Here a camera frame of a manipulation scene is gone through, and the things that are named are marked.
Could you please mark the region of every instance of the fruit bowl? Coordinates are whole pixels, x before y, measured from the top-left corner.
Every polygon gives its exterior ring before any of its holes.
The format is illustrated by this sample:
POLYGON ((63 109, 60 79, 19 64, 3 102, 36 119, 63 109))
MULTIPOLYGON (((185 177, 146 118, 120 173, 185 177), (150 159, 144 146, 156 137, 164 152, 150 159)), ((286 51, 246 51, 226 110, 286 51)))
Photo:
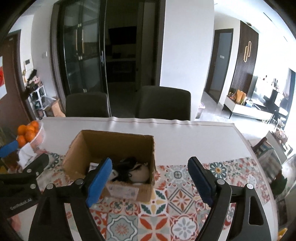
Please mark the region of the fruit bowl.
POLYGON ((39 120, 38 123, 39 123, 39 131, 36 134, 35 138, 30 142, 30 145, 34 151, 37 151, 39 149, 39 146, 43 143, 45 139, 43 122, 39 120))

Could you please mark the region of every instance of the cardboard box on floor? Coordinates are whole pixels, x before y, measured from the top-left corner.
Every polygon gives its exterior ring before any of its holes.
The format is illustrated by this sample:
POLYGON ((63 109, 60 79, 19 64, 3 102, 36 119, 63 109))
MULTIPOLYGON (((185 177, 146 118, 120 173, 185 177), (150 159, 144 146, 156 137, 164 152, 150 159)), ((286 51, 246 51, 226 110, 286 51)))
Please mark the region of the cardboard box on floor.
POLYGON ((91 162, 99 163, 110 157, 113 162, 134 156, 140 163, 148 163, 149 184, 133 185, 124 182, 108 182, 102 196, 148 202, 154 187, 154 140, 153 136, 124 134, 108 131, 82 130, 72 141, 63 161, 66 174, 72 180, 84 178, 91 162))
POLYGON ((47 107, 45 109, 45 113, 48 117, 66 117, 65 114, 61 111, 59 99, 53 102, 50 107, 47 107))

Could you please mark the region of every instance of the white tabletop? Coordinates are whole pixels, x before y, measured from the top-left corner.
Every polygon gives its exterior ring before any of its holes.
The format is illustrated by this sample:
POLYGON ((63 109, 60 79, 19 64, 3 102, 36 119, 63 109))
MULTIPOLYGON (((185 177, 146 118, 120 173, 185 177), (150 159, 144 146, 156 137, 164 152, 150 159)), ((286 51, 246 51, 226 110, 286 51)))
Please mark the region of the white tabletop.
MULTIPOLYGON (((201 163, 229 161, 253 157, 251 147, 232 123, 122 118, 44 118, 45 141, 42 148, 65 154, 75 136, 84 129, 121 133, 153 135, 156 165, 187 164, 191 156, 201 163)), ((270 194, 263 208, 266 213, 272 240, 277 239, 278 222, 276 204, 262 169, 270 194)), ((225 240, 228 230, 221 233, 225 240)))

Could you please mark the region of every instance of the shelf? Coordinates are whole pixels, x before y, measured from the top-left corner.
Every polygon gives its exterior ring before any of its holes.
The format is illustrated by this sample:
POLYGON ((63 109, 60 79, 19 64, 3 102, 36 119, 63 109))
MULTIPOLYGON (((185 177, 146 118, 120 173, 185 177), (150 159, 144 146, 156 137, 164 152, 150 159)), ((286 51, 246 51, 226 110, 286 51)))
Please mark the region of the shelf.
POLYGON ((113 58, 113 59, 106 59, 106 63, 112 63, 112 62, 128 62, 128 61, 136 61, 136 58, 113 58))

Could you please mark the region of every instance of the label on box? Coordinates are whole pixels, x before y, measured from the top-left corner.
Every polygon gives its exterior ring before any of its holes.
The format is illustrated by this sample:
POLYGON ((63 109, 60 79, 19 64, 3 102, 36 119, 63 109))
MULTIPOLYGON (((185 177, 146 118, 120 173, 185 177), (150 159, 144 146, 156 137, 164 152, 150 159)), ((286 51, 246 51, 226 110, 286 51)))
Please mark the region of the label on box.
POLYGON ((122 199, 136 200, 139 192, 139 188, 130 186, 107 184, 106 187, 111 196, 122 199))

